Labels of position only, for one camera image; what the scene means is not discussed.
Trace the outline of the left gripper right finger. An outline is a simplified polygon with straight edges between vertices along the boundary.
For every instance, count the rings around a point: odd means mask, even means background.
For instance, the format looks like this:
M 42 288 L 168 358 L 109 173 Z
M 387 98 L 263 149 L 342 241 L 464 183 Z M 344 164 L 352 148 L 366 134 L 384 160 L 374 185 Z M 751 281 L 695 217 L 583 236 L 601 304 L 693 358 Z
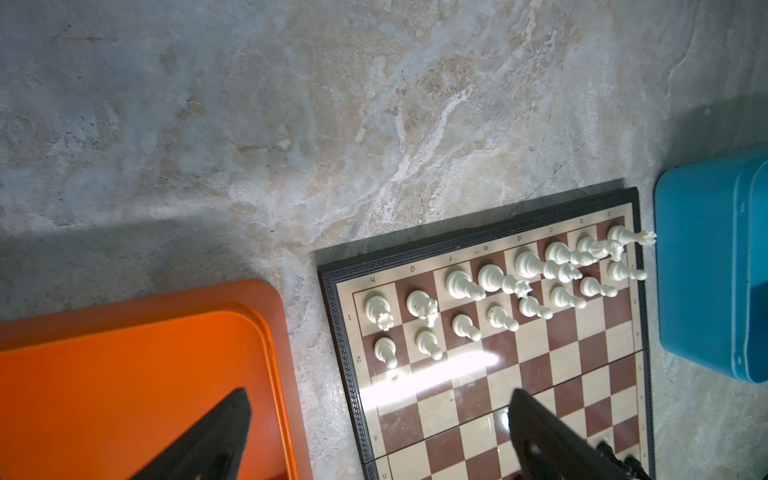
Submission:
M 518 388 L 508 407 L 509 434 L 525 479 L 626 479 L 627 472 L 601 455 L 527 391 Z

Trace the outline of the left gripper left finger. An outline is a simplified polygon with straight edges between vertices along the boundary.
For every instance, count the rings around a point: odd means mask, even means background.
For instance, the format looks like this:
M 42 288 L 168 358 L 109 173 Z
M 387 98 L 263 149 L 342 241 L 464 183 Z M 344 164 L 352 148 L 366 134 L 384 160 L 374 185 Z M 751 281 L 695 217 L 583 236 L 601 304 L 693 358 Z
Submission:
M 251 405 L 247 392 L 244 388 L 236 388 L 133 477 L 235 479 L 250 421 Z

